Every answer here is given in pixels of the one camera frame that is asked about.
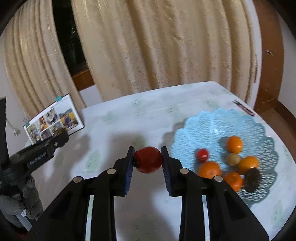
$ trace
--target fruit basket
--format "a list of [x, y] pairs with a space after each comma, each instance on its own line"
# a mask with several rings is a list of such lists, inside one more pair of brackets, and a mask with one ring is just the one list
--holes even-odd
[[258, 189], [248, 193], [242, 188], [238, 192], [248, 207], [251, 207], [267, 197], [277, 178], [274, 169], [279, 159], [274, 150], [274, 140], [265, 136], [263, 125], [256, 123], [253, 117], [240, 115], [235, 110], [216, 109], [213, 113], [202, 111], [189, 117], [184, 128], [175, 132], [170, 153], [173, 158], [181, 161], [183, 167], [197, 173], [200, 163], [196, 161], [196, 151], [206, 148], [209, 152], [208, 160], [217, 162], [223, 174], [226, 174], [236, 171], [236, 167], [226, 164], [226, 141], [233, 135], [239, 136], [244, 143], [240, 157], [255, 156], [259, 161], [258, 169], [262, 178]]

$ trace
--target red tomato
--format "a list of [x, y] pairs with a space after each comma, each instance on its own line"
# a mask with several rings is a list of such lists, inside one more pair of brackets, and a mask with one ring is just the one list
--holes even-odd
[[152, 146], [144, 147], [136, 151], [133, 157], [133, 165], [142, 173], [152, 173], [157, 171], [163, 159], [160, 151]]
[[204, 163], [209, 158], [209, 153], [207, 149], [199, 149], [196, 153], [196, 158], [201, 162]]

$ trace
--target orange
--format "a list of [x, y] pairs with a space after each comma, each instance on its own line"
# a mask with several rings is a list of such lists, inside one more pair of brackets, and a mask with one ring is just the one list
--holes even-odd
[[256, 167], [258, 168], [259, 163], [256, 157], [254, 156], [247, 156], [245, 158], [243, 158], [240, 163], [238, 163], [237, 168], [238, 168], [238, 172], [241, 175], [245, 175], [246, 172], [253, 168]]
[[224, 177], [224, 180], [228, 183], [229, 186], [231, 186], [231, 188], [235, 192], [238, 192], [244, 183], [244, 180], [240, 177], [240, 175], [237, 172], [228, 173]]
[[238, 136], [231, 136], [227, 140], [227, 150], [230, 153], [238, 154], [242, 151], [244, 144]]
[[198, 175], [200, 177], [205, 177], [209, 179], [212, 179], [214, 176], [220, 176], [221, 170], [219, 164], [214, 161], [206, 161], [200, 166], [198, 170]]

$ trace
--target beige curtain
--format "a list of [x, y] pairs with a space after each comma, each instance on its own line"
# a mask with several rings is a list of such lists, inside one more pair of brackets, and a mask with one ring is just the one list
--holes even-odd
[[253, 31], [253, 23], [252, 23], [252, 18], [251, 15], [248, 11], [247, 0], [242, 0], [242, 4], [244, 7], [244, 12], [247, 18], [248, 22], [248, 28], [249, 28], [249, 35], [250, 35], [250, 50], [251, 50], [251, 58], [250, 58], [250, 76], [249, 76], [249, 83], [248, 83], [248, 90], [247, 90], [247, 96], [246, 96], [246, 103], [249, 103], [251, 100], [251, 93], [252, 93], [252, 88], [253, 84], [256, 79], [256, 73], [257, 73], [257, 54], [256, 54], [256, 48], [255, 48], [255, 38], [254, 38], [254, 31]]
[[4, 41], [7, 75], [28, 117], [68, 93], [78, 110], [85, 107], [59, 46], [52, 1], [24, 3], [8, 23]]
[[72, 8], [103, 100], [202, 81], [246, 100], [254, 56], [241, 0], [72, 0]]

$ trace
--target table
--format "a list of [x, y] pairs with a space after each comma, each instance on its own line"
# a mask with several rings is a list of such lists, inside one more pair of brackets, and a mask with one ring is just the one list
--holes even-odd
[[[33, 173], [44, 208], [75, 177], [91, 178], [125, 157], [130, 145], [169, 149], [184, 121], [203, 110], [235, 109], [238, 97], [215, 82], [202, 82], [152, 90], [107, 101], [81, 111], [85, 128], [70, 136], [55, 157]], [[259, 116], [266, 136], [275, 141], [278, 177], [269, 195], [251, 207], [270, 240], [280, 231], [296, 204], [296, 165], [289, 151]], [[181, 197], [166, 191], [162, 169], [142, 174], [134, 169], [127, 196], [114, 199], [118, 241], [178, 240]]]

